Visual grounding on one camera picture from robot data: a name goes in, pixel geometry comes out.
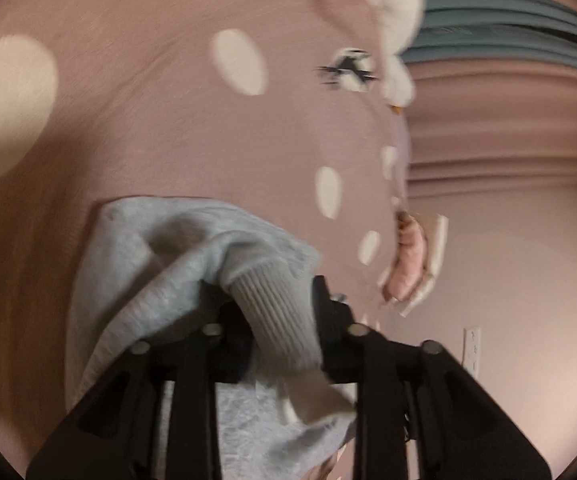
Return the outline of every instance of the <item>pink wall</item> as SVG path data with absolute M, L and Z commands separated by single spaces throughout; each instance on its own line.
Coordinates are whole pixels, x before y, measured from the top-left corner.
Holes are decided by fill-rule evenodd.
M 388 335 L 462 355 L 482 328 L 481 384 L 557 476 L 577 455 L 577 188 L 417 199 L 449 217 L 443 273 Z

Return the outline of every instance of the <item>pink polka dot fabric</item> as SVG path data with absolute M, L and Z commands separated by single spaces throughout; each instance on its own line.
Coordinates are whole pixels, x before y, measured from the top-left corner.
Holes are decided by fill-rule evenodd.
M 409 147 L 366 0 L 0 0 L 11 35 L 59 82 L 0 176 L 0 449 L 19 471 L 64 414 L 66 308 L 100 203 L 234 203 L 319 250 L 360 315 L 382 303 Z

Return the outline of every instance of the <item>pink curtain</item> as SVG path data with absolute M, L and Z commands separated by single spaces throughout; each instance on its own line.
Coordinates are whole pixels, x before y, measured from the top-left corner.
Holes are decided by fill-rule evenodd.
M 409 67 L 409 194 L 577 185 L 577 70 L 520 60 Z

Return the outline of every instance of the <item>teal fabric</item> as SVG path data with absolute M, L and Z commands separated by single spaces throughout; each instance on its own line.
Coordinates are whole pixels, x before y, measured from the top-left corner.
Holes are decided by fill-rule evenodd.
M 403 61 L 475 58 L 577 68 L 577 12 L 552 0 L 427 0 L 421 32 Z
M 422 30 L 404 62 L 482 57 L 520 58 L 577 68 L 577 43 L 508 25 Z

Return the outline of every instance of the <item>light gray fabric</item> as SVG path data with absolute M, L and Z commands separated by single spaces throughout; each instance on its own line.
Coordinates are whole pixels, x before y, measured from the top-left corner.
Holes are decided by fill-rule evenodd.
M 319 370 L 310 298 L 317 260 L 289 233 L 222 202 L 105 205 L 73 290 L 68 407 L 134 342 L 187 335 L 215 318 L 227 293 L 251 325 L 267 382 L 218 385 L 224 479 L 298 478 L 337 449 L 352 420 L 350 402 Z M 284 388 L 300 420 L 287 423 Z M 326 409 L 313 414 L 313 406 Z

